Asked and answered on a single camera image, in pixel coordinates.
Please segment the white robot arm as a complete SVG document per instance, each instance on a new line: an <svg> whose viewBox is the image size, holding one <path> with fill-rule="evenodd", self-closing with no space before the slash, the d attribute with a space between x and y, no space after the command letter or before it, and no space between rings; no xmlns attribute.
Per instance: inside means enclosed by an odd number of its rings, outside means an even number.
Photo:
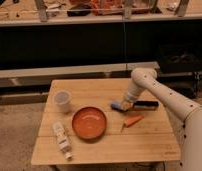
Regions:
<svg viewBox="0 0 202 171"><path fill-rule="evenodd" d="M179 171L202 171L202 105L157 81L151 68L136 68L124 93L121 108L126 111L148 90L164 104L184 125Z"/></svg>

